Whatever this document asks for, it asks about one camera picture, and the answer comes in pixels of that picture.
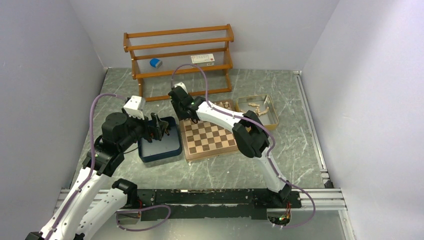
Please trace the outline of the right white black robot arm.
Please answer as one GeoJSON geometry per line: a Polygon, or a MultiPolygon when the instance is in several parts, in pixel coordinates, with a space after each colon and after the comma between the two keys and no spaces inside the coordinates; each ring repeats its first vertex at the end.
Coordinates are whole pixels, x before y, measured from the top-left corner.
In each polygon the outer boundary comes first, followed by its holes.
{"type": "Polygon", "coordinates": [[[253,111],[241,113],[225,109],[204,97],[192,97],[182,86],[172,87],[168,95],[180,120],[210,122],[230,131],[239,152],[254,159],[259,166],[270,202],[275,207],[288,202],[292,186],[272,156],[275,139],[253,111]]]}

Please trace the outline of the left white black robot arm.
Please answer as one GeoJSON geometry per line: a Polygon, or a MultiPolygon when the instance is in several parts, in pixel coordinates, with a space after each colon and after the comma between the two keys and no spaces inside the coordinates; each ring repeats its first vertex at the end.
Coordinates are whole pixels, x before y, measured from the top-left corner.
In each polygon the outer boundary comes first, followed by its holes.
{"type": "Polygon", "coordinates": [[[169,134],[169,123],[151,114],[152,119],[130,116],[126,112],[109,114],[101,126],[102,134],[93,141],[75,184],[64,202],[40,230],[30,232],[28,240],[87,240],[107,216],[121,208],[142,209],[138,186],[125,179],[113,184],[106,198],[89,210],[98,191],[125,159],[125,151],[141,139],[151,143],[169,134]]]}

